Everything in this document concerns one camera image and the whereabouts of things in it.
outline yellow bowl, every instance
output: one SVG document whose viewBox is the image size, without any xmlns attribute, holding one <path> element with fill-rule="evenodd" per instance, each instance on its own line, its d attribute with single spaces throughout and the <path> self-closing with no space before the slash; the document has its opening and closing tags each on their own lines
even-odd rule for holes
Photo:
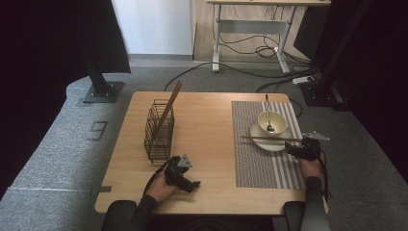
<svg viewBox="0 0 408 231">
<path fill-rule="evenodd" d="M 269 120 L 270 120 L 270 125 L 275 130 L 274 133 L 270 133 L 267 130 L 267 128 L 268 128 L 268 112 L 263 112 L 263 113 L 258 115 L 258 126 L 261 128 L 262 132 L 266 136 L 277 137 L 281 133 L 283 133 L 286 130 L 286 128 L 288 127 L 288 122 L 286 121 L 286 119 L 282 115 L 280 115 L 280 114 L 278 114 L 276 112 L 269 112 Z"/>
</svg>

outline gray carpet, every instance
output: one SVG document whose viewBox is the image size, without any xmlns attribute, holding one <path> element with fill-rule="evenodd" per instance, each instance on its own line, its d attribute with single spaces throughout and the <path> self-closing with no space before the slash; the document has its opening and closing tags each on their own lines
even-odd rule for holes
<svg viewBox="0 0 408 231">
<path fill-rule="evenodd" d="M 82 104 L 91 82 L 84 78 L 72 83 L 60 114 L 0 202 L 0 230 L 100 230 L 104 215 L 96 213 L 93 205 L 132 93 L 163 90 L 184 70 L 133 67 L 132 75 L 105 74 L 107 80 L 125 83 L 114 104 Z M 206 67 L 179 80 L 182 91 L 226 92 L 255 92 L 271 82 L 227 68 L 214 74 Z M 301 131 L 318 131 L 331 139 L 322 148 L 328 156 L 332 230 L 408 230 L 407 184 L 353 114 L 307 107 L 300 88 L 291 83 L 280 86 L 278 92 L 302 104 Z M 92 131 L 92 124 L 106 124 L 105 132 Z M 283 218 L 276 218 L 274 226 L 286 230 Z"/>
</svg>

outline chopsticks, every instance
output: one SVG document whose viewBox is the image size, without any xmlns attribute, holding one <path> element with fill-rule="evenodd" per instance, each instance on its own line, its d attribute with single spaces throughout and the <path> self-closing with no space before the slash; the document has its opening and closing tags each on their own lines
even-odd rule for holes
<svg viewBox="0 0 408 231">
<path fill-rule="evenodd" d="M 302 141 L 302 139 L 297 138 L 277 138 L 277 137 L 251 137 L 242 136 L 243 139 L 256 139 L 256 140 L 269 140 L 269 141 Z"/>
<path fill-rule="evenodd" d="M 165 122 L 167 114 L 170 111 L 171 107 L 173 106 L 174 100 L 176 100 L 177 94 L 180 91 L 181 87 L 182 87 L 182 84 L 181 84 L 180 81 L 178 81 L 177 84 L 176 84 L 176 87 L 173 90 L 173 93 L 170 96 L 170 99 L 167 102 L 165 110 L 163 111 L 162 116 L 159 119 L 159 123 L 157 124 L 155 134 L 159 133 L 160 128 L 162 127 L 163 123 Z"/>
</svg>

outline gray striped placemat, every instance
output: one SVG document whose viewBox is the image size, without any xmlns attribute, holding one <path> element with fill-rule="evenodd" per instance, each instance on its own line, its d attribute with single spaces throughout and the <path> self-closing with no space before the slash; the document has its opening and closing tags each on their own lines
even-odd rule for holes
<svg viewBox="0 0 408 231">
<path fill-rule="evenodd" d="M 305 189 L 300 166 L 286 150 L 266 151 L 242 138 L 249 135 L 251 123 L 265 110 L 265 102 L 232 102 L 237 187 Z M 294 138 L 302 138 L 291 103 L 273 102 L 270 110 L 285 117 Z"/>
</svg>

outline sleeve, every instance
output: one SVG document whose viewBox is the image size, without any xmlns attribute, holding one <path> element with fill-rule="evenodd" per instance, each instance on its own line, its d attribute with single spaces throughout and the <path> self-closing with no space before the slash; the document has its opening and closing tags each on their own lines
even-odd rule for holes
<svg viewBox="0 0 408 231">
<path fill-rule="evenodd" d="M 150 219 L 150 214 L 157 201 L 150 195 L 144 195 L 140 201 L 138 208 L 132 216 L 131 227 L 128 230 L 142 231 L 146 228 Z"/>
<path fill-rule="evenodd" d="M 330 226 L 324 211 L 321 180 L 316 176 L 306 179 L 306 205 L 301 231 L 329 231 Z"/>
</svg>

